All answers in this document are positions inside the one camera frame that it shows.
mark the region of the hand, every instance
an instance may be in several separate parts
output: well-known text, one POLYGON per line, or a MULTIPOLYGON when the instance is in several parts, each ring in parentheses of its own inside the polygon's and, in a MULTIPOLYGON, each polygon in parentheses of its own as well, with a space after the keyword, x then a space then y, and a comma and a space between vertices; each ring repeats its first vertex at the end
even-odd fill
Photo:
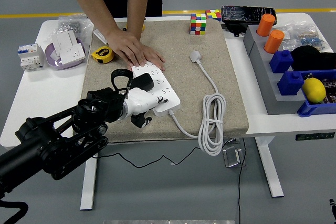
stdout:
POLYGON ((142 45, 137 38, 127 31, 116 29, 106 37, 109 47, 119 55, 129 67, 144 66, 146 58, 142 45))
POLYGON ((165 70, 163 63, 166 62, 166 60, 160 53, 155 51, 153 48, 145 46, 143 44, 141 44, 141 48, 147 61, 150 61, 151 63, 156 65, 158 68, 161 69, 161 71, 165 70))

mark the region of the plastic bag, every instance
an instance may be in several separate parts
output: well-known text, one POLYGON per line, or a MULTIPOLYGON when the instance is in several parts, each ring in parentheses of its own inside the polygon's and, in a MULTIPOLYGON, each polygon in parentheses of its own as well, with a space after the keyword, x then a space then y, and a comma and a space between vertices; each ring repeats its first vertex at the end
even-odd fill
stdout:
POLYGON ((320 38, 315 24, 290 21, 277 29, 285 34, 282 41, 284 50, 293 51, 295 48, 305 45, 313 46, 319 51, 330 49, 328 43, 320 38))
POLYGON ((92 39, 93 23, 85 14, 59 16, 57 29, 54 30, 46 39, 48 44, 52 43, 52 35, 70 30, 73 30, 75 37, 82 41, 85 52, 89 52, 92 39))

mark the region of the rubik's cube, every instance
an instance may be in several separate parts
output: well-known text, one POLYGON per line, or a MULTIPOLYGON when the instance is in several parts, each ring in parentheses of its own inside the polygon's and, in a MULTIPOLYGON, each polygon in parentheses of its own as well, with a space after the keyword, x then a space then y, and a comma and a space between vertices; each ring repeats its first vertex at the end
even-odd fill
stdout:
POLYGON ((206 10, 205 14, 206 14, 206 18, 209 18, 209 19, 216 19, 218 21, 222 19, 222 15, 220 14, 220 11, 218 9, 206 10))
POLYGON ((190 16, 190 34, 205 35, 206 16, 203 13, 191 14, 190 16))

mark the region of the white cable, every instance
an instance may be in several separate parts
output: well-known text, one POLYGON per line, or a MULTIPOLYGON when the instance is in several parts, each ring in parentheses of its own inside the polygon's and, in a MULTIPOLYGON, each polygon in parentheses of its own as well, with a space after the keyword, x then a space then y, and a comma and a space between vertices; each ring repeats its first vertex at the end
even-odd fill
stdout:
POLYGON ((226 110, 226 100, 224 96, 220 93, 218 93, 217 86, 211 79, 211 77, 207 74, 205 69, 203 68, 200 58, 201 55, 198 53, 198 58, 195 58, 195 53, 192 53, 191 60, 193 62, 196 62, 201 70, 203 71, 204 75, 207 77, 207 79, 210 81, 212 86, 214 87, 216 93, 212 95, 206 95, 203 97, 203 119, 202 124, 198 132, 198 136, 194 136, 186 132, 182 126, 179 124, 179 122, 176 119, 176 116, 174 115, 174 112, 172 110, 169 110, 169 115, 173 118, 174 122, 176 123, 177 127, 188 137, 198 139, 198 144, 204 152, 211 156, 218 155, 222 150, 223 145, 223 139, 224 139, 224 133, 223 133, 223 117, 226 110), (213 111, 213 119, 210 119, 210 108, 211 104, 214 103, 214 111, 213 111), (216 135, 214 140, 210 139, 210 134, 212 131, 216 129, 216 135))

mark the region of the lemon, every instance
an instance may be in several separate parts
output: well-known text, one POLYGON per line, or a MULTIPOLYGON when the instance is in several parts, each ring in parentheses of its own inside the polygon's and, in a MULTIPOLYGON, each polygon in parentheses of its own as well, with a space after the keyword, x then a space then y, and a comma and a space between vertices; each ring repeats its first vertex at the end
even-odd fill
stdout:
POLYGON ((306 79, 302 90, 307 97, 307 100, 311 103, 320 103, 326 97, 326 89, 323 83, 316 78, 306 79))

